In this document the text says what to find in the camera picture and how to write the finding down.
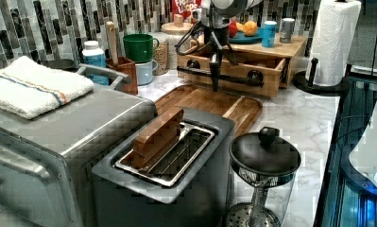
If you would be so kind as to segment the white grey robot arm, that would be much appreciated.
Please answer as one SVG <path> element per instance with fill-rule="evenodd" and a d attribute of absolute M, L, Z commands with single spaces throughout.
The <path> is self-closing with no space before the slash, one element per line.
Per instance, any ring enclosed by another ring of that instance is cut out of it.
<path fill-rule="evenodd" d="M 210 70 L 213 90 L 218 89 L 223 47 L 230 47 L 231 18 L 254 7 L 263 0 L 201 0 L 200 23 L 205 26 L 204 43 L 211 48 Z"/>

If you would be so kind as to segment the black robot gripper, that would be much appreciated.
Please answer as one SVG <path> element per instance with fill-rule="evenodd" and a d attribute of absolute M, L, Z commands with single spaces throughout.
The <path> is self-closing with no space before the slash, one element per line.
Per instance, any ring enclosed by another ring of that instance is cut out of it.
<path fill-rule="evenodd" d="M 218 90 L 218 80 L 220 76 L 222 55 L 232 65 L 237 65 L 238 60 L 235 52 L 229 44 L 229 24 L 230 19 L 220 15 L 209 15 L 206 25 L 206 45 L 212 50 L 209 66 L 213 91 Z"/>

